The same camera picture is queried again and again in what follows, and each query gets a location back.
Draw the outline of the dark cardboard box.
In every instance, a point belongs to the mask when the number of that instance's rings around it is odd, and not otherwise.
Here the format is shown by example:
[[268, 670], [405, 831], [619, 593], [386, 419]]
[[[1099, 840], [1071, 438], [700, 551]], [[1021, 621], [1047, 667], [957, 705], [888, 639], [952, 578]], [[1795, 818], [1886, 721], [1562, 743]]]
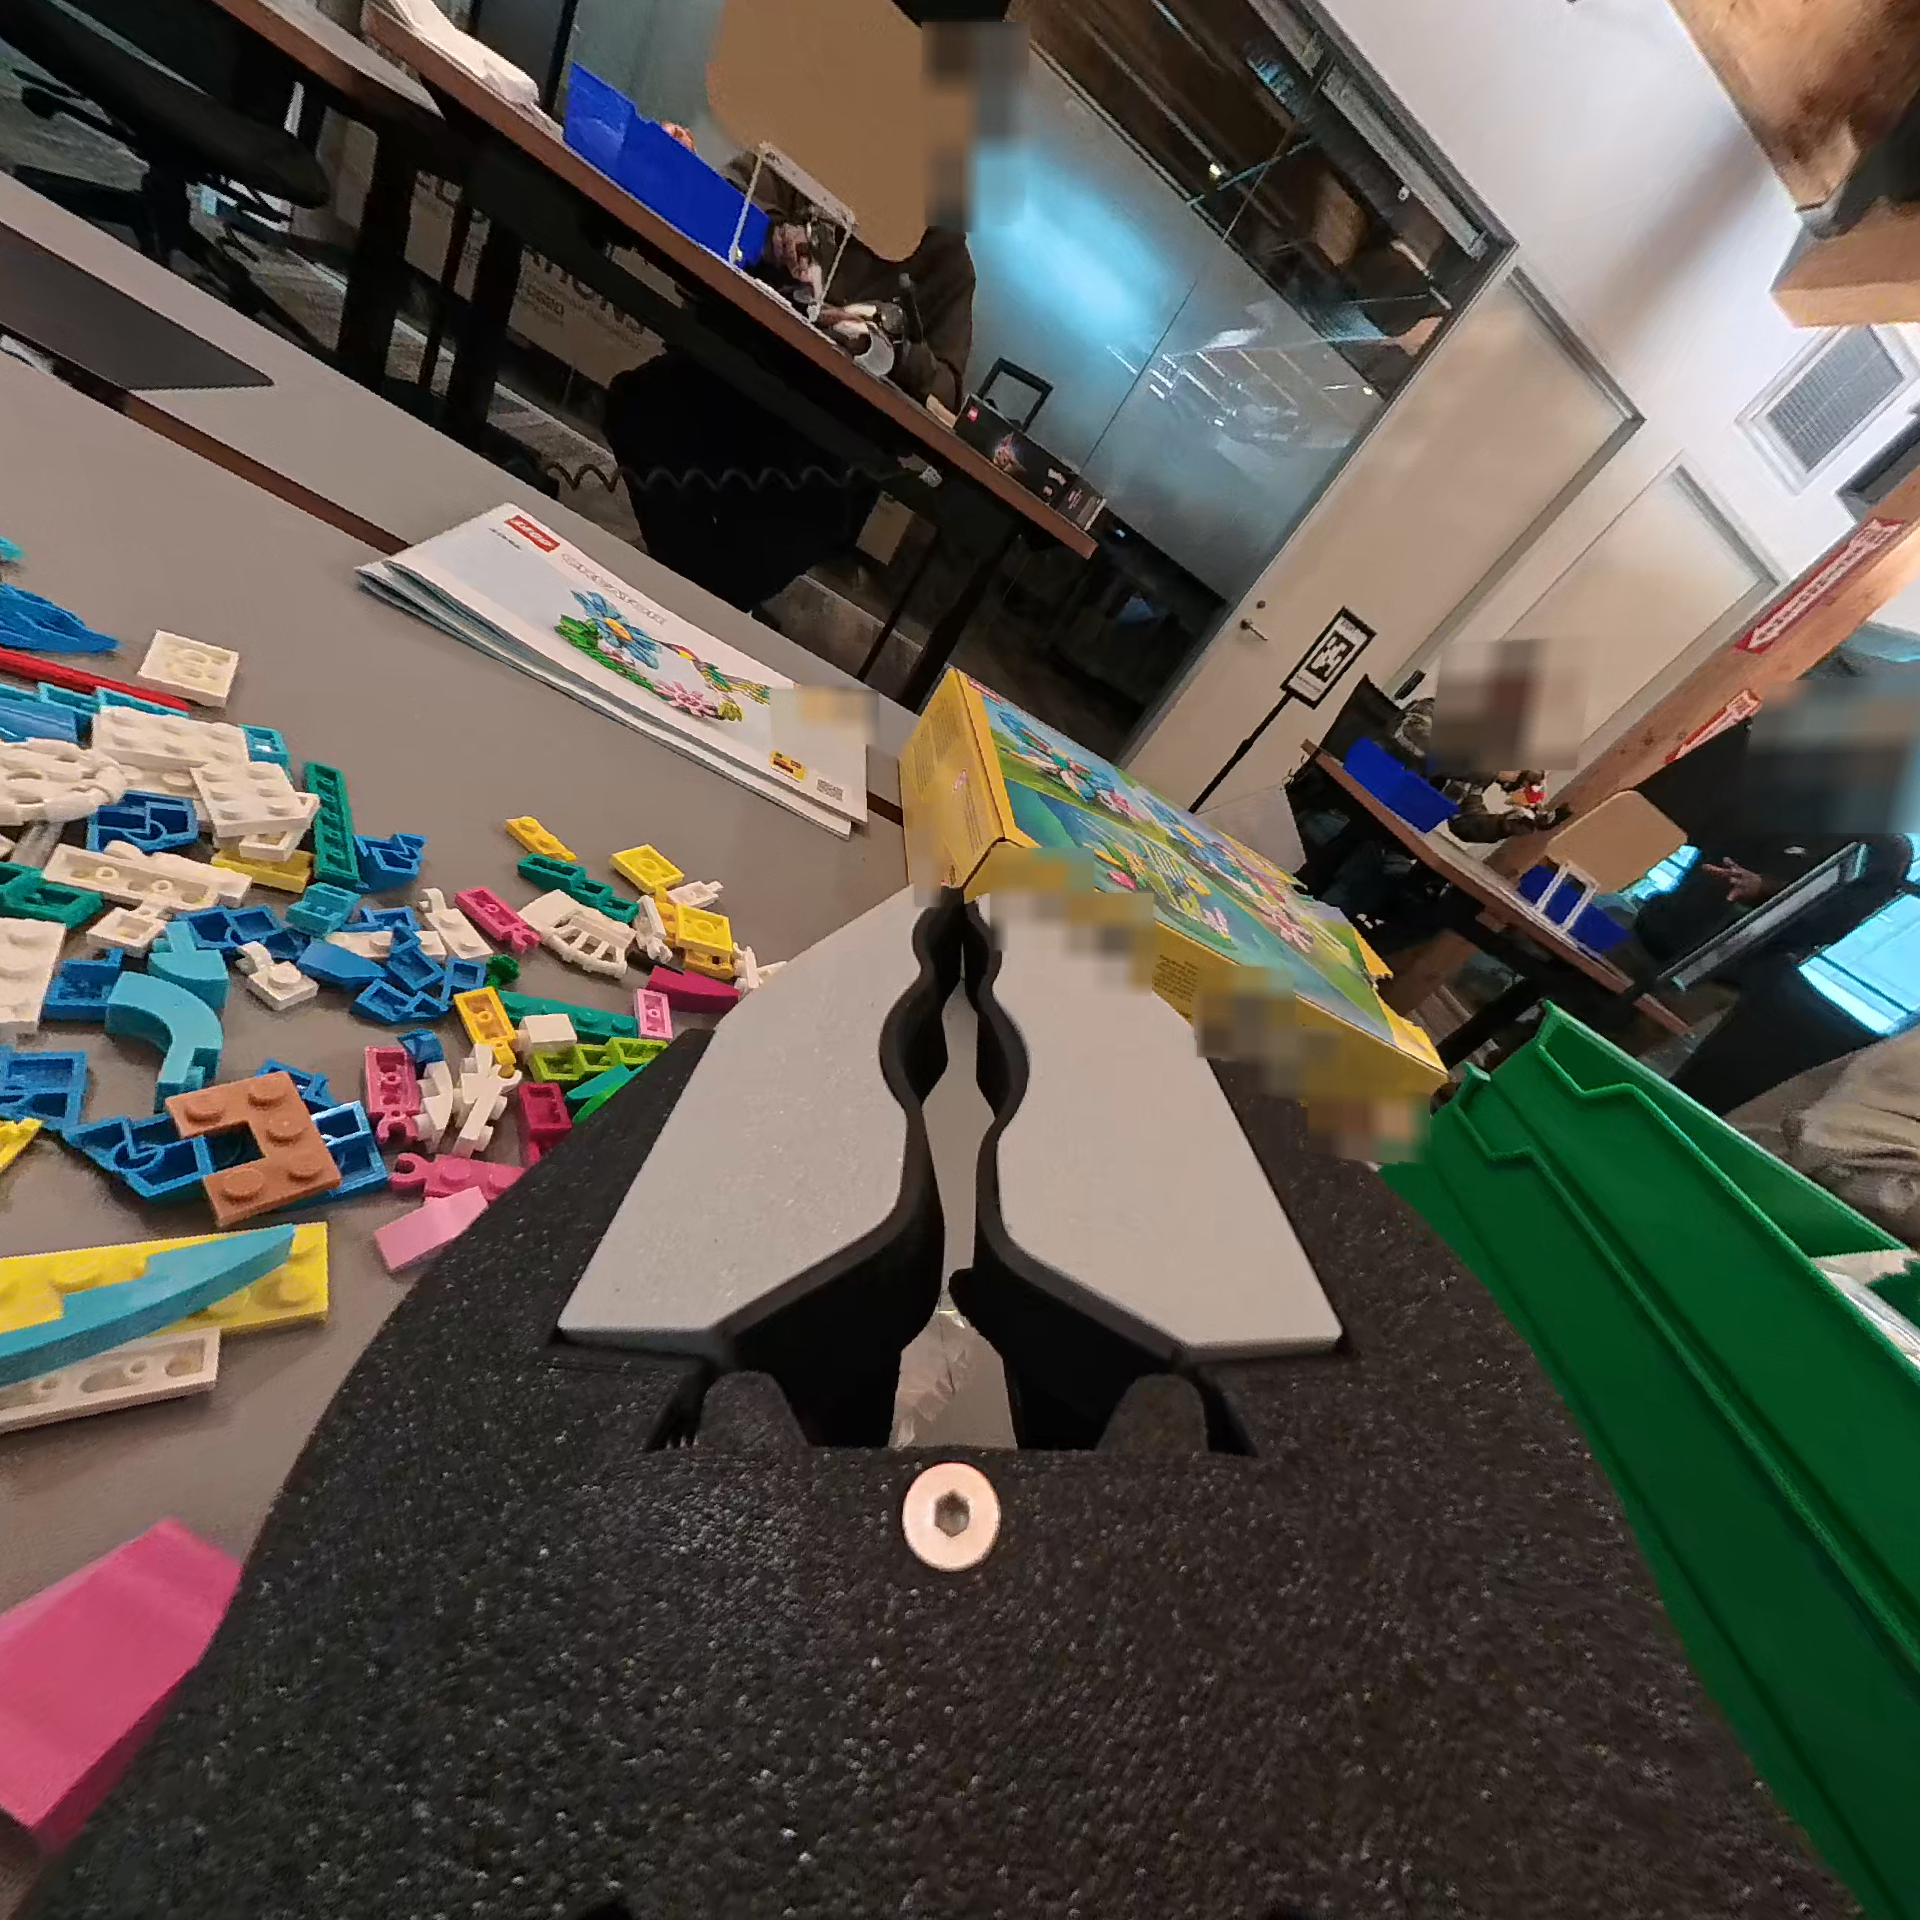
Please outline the dark cardboard box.
[[[1002, 382], [1010, 382], [1028, 393], [1028, 405], [1021, 416], [1007, 416], [992, 401], [994, 387]], [[962, 399], [952, 429], [1002, 472], [1016, 479], [1039, 503], [1091, 535], [1106, 506], [1106, 497], [1078, 469], [1047, 449], [1036, 435], [1034, 424], [1050, 395], [1051, 384], [1047, 379], [998, 357], [992, 360], [978, 390]]]

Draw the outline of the beige chair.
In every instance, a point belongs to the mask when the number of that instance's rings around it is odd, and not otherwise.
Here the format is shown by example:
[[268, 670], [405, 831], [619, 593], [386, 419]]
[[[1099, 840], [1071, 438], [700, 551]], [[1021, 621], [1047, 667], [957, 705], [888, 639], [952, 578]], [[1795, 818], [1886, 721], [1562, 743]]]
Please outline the beige chair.
[[1610, 896], [1640, 879], [1684, 842], [1684, 830], [1629, 789], [1551, 831], [1539, 861], [1575, 872]]

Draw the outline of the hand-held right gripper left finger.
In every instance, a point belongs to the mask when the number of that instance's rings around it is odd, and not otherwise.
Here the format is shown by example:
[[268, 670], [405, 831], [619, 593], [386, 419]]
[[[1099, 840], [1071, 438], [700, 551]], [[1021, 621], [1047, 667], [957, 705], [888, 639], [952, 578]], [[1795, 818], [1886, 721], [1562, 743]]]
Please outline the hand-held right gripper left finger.
[[708, 1030], [565, 1341], [765, 1374], [811, 1440], [884, 1447], [943, 1277], [924, 1103], [962, 961], [962, 898], [896, 896]]

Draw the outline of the pile of colourful lego pieces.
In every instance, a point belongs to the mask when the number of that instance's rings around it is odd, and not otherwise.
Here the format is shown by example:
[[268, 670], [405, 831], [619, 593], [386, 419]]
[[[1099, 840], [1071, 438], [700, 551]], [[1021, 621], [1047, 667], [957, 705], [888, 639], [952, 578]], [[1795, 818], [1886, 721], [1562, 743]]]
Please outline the pile of colourful lego pieces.
[[212, 1391], [229, 1345], [326, 1323], [326, 1208], [398, 1193], [395, 1279], [451, 1247], [675, 1038], [784, 965], [651, 847], [591, 883], [508, 822], [520, 907], [421, 890], [341, 769], [218, 721], [238, 653], [116, 643], [4, 581], [4, 1171], [62, 1144], [205, 1232], [4, 1243], [4, 1435]]

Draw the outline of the white wall vent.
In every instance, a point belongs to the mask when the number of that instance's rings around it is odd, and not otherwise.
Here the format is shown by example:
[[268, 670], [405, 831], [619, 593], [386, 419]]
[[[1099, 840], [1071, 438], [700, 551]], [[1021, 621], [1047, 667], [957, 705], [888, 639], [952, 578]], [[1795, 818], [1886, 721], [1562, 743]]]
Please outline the white wall vent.
[[1789, 493], [1806, 490], [1918, 379], [1904, 326], [1824, 326], [1736, 423]]

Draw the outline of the blue plastic bin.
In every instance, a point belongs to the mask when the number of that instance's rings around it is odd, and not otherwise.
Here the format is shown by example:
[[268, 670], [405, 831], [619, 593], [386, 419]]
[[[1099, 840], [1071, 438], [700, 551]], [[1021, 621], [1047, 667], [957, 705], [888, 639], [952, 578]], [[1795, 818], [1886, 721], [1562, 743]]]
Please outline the blue plastic bin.
[[662, 122], [582, 64], [566, 69], [565, 144], [596, 170], [704, 249], [759, 265], [771, 216]]
[[1459, 805], [1445, 790], [1412, 773], [1376, 738], [1355, 738], [1341, 759], [1341, 769], [1415, 831], [1434, 831], [1459, 813]]

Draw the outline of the lego instruction booklet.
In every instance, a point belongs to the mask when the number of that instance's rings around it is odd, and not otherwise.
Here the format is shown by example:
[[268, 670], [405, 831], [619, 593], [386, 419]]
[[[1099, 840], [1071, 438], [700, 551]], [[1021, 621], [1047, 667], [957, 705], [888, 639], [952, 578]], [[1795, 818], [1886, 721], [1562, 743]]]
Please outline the lego instruction booklet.
[[874, 698], [797, 685], [502, 503], [356, 568], [374, 595], [848, 837]]

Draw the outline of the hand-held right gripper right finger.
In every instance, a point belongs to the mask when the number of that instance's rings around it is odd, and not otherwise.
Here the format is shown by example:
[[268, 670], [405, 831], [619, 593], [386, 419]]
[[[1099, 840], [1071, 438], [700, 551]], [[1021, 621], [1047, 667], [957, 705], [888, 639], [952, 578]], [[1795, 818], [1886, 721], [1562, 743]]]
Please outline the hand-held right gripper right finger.
[[951, 1295], [998, 1355], [1021, 1449], [1093, 1449], [1176, 1375], [1234, 1447], [1215, 1366], [1332, 1352], [1341, 1326], [1189, 1022], [1118, 955], [974, 899], [964, 985], [992, 1122]]

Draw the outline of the long wood-edged table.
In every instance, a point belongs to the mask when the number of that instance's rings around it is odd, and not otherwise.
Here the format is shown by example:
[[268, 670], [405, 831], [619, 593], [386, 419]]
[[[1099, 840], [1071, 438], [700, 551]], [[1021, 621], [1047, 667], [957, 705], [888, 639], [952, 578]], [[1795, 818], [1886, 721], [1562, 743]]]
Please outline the long wood-edged table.
[[556, 262], [971, 552], [957, 598], [933, 621], [903, 685], [903, 703], [924, 705], [1014, 541], [1051, 541], [1078, 560], [1096, 552], [1085, 530], [898, 385], [856, 368], [747, 274], [670, 227], [568, 151], [562, 135], [492, 96], [386, 10], [368, 10], [373, 40], [301, 5], [222, 1], [222, 10], [291, 62], [312, 97], [374, 131], [328, 352], [347, 377], [380, 387], [386, 375], [416, 175], [431, 173], [461, 184], [487, 218], [438, 424], [468, 447], [483, 446], [520, 255]]

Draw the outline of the large pink lego slope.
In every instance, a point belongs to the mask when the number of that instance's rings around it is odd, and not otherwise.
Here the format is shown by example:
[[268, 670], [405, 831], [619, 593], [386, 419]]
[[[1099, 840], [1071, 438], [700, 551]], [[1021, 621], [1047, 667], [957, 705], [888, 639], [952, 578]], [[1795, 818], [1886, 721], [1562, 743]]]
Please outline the large pink lego slope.
[[232, 1598], [239, 1563], [163, 1519], [2, 1617], [2, 1810], [43, 1854], [124, 1775]]

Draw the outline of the wooden post with red signs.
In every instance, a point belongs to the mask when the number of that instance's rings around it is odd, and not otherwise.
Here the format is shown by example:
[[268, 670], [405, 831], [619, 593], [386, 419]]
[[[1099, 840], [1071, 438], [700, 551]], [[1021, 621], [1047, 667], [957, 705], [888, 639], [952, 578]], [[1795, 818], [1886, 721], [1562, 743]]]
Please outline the wooden post with red signs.
[[1918, 576], [1918, 470], [1908, 470], [1814, 563], [1690, 671], [1562, 790], [1575, 815], [1655, 777], [1796, 681]]

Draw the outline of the green plastic bin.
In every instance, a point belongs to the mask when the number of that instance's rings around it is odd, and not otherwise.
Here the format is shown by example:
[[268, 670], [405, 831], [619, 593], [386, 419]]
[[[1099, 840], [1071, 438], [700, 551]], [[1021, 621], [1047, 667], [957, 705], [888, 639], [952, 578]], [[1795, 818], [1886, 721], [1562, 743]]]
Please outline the green plastic bin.
[[1549, 1008], [1382, 1169], [1575, 1413], [1708, 1690], [1869, 1914], [1918, 1911], [1912, 1251]]

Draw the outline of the black office chair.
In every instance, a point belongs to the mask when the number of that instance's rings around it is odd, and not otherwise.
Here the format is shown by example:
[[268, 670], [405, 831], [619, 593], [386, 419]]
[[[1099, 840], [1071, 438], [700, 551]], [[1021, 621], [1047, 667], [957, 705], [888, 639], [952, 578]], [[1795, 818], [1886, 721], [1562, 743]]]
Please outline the black office chair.
[[605, 438], [647, 552], [746, 611], [846, 551], [880, 496], [682, 352], [611, 379]]

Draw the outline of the sign stand with printed tag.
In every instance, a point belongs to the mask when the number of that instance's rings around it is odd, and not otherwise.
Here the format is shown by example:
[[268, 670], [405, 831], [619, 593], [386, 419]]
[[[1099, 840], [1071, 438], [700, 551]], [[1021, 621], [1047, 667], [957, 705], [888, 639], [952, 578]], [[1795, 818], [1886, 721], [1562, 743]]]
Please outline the sign stand with printed tag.
[[1247, 729], [1227, 759], [1215, 768], [1211, 779], [1200, 789], [1191, 801], [1191, 811], [1200, 811], [1220, 784], [1234, 773], [1262, 736], [1275, 726], [1284, 709], [1301, 705], [1304, 711], [1319, 709], [1331, 690], [1349, 673], [1352, 663], [1376, 638], [1376, 629], [1363, 621], [1349, 608], [1340, 608], [1328, 623], [1311, 638], [1299, 663], [1284, 673], [1279, 697], [1266, 712]]

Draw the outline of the yellow lego set box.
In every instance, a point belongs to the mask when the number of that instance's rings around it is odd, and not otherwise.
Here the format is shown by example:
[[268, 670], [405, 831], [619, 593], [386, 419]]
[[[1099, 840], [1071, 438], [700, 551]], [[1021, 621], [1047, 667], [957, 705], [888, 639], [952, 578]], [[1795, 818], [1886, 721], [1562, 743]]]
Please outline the yellow lego set box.
[[1136, 970], [1191, 1023], [1251, 1015], [1304, 1097], [1426, 1103], [1450, 1071], [1395, 1013], [1384, 961], [1282, 866], [1170, 805], [1066, 730], [951, 667], [898, 755], [904, 869], [966, 898], [1030, 893], [1128, 927]]

